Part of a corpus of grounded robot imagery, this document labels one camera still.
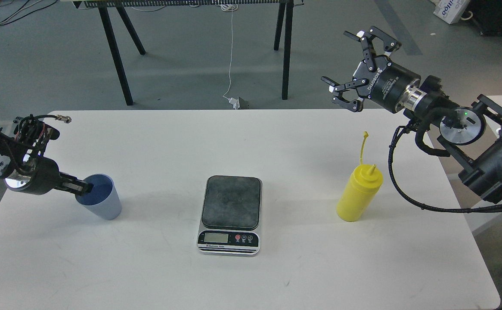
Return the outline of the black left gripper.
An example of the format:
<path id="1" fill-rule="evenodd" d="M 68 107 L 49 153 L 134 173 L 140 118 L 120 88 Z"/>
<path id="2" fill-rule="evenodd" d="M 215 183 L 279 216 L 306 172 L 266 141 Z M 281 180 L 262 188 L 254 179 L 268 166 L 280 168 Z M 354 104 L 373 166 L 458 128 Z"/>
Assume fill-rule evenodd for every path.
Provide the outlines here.
<path id="1" fill-rule="evenodd" d="M 32 195 L 43 195 L 59 187 L 63 192 L 84 196 L 94 187 L 92 183 L 59 172 L 56 161 L 46 157 L 39 159 L 32 175 L 20 175 L 14 171 L 4 179 L 4 183 L 13 192 Z"/>

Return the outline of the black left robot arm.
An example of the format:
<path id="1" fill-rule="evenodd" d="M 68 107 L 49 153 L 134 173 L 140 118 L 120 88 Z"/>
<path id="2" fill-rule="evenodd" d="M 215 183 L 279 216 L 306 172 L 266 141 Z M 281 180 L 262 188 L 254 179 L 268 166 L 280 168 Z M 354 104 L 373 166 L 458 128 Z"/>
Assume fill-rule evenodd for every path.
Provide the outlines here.
<path id="1" fill-rule="evenodd" d="M 13 120 L 11 134 L 0 129 L 0 179 L 12 181 L 8 189 L 14 192 L 43 195 L 56 189 L 76 196 L 89 194 L 93 184 L 61 172 L 56 161 L 44 156 L 48 143 L 60 136 L 45 118 L 72 121 L 62 115 L 29 115 Z"/>

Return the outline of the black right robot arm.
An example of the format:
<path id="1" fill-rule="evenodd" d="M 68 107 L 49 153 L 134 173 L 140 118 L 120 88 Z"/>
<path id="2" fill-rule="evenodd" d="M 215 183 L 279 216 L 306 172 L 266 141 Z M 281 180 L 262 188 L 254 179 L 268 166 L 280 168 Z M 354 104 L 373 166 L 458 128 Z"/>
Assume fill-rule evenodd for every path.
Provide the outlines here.
<path id="1" fill-rule="evenodd" d="M 323 76 L 332 102 L 351 112 L 361 112 L 369 100 L 391 114 L 402 112 L 409 122 L 391 139 L 388 170 L 397 192 L 421 208 L 444 213 L 502 213 L 502 106 L 480 94 L 468 106 L 452 101 L 436 76 L 425 79 L 397 64 L 391 53 L 401 42 L 376 26 L 344 35 L 360 44 L 363 59 L 351 80 L 339 83 Z M 415 145 L 427 155 L 452 158 L 462 167 L 461 183 L 489 206 L 438 208 L 411 198 L 397 184 L 393 158 L 402 135 L 415 133 Z"/>

